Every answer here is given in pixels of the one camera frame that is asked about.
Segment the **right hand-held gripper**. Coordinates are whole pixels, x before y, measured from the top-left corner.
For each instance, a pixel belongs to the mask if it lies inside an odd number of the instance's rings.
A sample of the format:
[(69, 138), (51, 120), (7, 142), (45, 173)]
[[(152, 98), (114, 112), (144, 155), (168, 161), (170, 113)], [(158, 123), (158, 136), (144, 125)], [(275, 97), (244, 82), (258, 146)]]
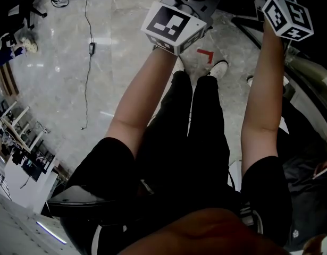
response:
[(314, 34), (307, 7), (301, 0), (257, 0), (256, 7), (266, 18), (275, 35), (292, 41), (303, 41)]

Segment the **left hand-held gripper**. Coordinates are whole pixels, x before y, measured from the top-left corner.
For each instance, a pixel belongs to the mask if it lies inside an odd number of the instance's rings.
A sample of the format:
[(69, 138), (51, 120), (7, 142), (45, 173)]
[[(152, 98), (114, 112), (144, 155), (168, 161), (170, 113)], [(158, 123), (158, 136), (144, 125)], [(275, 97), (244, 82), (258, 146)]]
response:
[(221, 0), (161, 0), (153, 2), (141, 30), (155, 46), (176, 56), (212, 26)]

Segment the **person's right forearm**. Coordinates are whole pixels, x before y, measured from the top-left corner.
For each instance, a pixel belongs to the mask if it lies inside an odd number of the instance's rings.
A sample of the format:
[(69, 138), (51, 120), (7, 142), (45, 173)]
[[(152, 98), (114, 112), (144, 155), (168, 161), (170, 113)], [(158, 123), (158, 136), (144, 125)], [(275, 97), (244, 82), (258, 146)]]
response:
[(277, 156), (277, 133), (282, 114), (284, 47), (268, 20), (251, 84), (241, 129), (241, 172), (257, 161)]

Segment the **person's left forearm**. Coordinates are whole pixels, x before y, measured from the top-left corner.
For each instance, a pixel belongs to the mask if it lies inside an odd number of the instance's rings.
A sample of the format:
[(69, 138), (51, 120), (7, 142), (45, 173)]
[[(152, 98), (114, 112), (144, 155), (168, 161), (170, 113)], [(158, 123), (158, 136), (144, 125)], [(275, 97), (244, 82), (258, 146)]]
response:
[(178, 57), (154, 49), (123, 94), (106, 136), (137, 155), (144, 131), (160, 102)]

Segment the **red tape corner mark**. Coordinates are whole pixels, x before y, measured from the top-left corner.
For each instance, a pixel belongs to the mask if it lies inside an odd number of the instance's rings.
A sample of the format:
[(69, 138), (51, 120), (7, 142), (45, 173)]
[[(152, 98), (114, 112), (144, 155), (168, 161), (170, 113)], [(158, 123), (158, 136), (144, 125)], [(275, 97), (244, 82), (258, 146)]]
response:
[(208, 56), (207, 63), (212, 64), (214, 52), (210, 52), (210, 51), (203, 50), (203, 49), (197, 49), (197, 52), (200, 53), (200, 54)]

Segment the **person's right white shoe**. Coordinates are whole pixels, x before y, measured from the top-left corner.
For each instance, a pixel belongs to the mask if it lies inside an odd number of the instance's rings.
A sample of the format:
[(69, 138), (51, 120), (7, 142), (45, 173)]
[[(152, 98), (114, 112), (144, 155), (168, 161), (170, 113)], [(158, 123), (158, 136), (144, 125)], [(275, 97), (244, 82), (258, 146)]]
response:
[(229, 67), (228, 62), (226, 60), (221, 60), (212, 67), (212, 69), (209, 71), (207, 75), (214, 77), (217, 80), (220, 80), (226, 74), (228, 67)]

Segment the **person's black trousers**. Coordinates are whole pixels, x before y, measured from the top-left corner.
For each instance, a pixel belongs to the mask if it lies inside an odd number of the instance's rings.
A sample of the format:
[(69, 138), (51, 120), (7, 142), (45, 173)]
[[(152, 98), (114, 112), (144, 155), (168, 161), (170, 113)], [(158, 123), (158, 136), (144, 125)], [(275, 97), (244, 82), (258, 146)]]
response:
[(194, 88), (184, 71), (173, 75), (136, 157), (140, 177), (154, 192), (218, 193), (227, 185), (230, 150), (218, 89), (210, 75)]

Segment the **person's black shirt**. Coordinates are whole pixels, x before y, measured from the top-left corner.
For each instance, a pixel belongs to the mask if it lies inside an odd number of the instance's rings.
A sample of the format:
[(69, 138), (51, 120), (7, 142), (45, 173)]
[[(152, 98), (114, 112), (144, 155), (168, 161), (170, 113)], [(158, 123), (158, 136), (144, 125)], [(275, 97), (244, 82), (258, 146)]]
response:
[(74, 171), (67, 190), (81, 187), (104, 205), (62, 218), (69, 239), (81, 253), (117, 255), (129, 245), (174, 221), (208, 208), (236, 215), (249, 207), (264, 236), (284, 246), (292, 220), (291, 196), (278, 157), (265, 157), (244, 175), (241, 191), (228, 184), (227, 142), (154, 147), (146, 141), (137, 157), (121, 141), (103, 138)]

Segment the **brown wooden slat panel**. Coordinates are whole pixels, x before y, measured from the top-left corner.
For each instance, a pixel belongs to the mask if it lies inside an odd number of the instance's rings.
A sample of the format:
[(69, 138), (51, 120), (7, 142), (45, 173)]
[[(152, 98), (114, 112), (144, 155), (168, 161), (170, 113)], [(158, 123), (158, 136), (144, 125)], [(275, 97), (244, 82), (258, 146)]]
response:
[(0, 81), (3, 86), (3, 91), (7, 96), (18, 96), (19, 90), (16, 85), (9, 62), (0, 66)]

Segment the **white table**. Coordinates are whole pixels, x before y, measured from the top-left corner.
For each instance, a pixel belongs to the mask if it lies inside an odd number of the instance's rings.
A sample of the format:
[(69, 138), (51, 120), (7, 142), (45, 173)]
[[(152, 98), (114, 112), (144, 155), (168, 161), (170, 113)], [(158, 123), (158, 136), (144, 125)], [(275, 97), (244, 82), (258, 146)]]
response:
[(28, 152), (48, 154), (44, 137), (50, 130), (32, 117), (29, 106), (22, 107), (18, 101), (0, 104), (0, 154), (7, 156), (12, 146)]

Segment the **black glossy box device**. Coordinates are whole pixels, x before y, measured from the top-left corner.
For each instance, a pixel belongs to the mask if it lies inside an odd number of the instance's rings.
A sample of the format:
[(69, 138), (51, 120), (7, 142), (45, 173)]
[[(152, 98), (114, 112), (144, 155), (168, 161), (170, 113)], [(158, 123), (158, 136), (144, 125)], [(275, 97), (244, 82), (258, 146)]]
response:
[(72, 186), (47, 201), (56, 217), (104, 217), (121, 210), (123, 202), (97, 197), (80, 186)]

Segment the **black monitor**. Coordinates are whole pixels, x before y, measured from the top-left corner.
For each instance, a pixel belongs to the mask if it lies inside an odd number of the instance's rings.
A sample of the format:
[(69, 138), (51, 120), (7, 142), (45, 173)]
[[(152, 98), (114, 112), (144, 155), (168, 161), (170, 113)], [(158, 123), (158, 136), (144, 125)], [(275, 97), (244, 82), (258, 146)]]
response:
[(38, 181), (42, 173), (47, 173), (53, 159), (54, 155), (52, 154), (26, 153), (21, 167), (32, 179)]

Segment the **white cabinet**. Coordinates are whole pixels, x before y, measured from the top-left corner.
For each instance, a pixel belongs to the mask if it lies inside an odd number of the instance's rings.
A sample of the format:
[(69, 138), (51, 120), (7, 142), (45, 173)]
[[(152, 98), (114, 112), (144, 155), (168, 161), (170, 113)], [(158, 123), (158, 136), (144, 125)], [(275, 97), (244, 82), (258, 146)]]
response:
[(4, 172), (11, 200), (37, 214), (41, 213), (57, 179), (57, 174), (52, 169), (58, 164), (59, 160), (54, 158), (47, 172), (41, 173), (38, 180), (35, 181), (20, 165), (17, 166), (12, 162), (12, 158), (9, 158)]

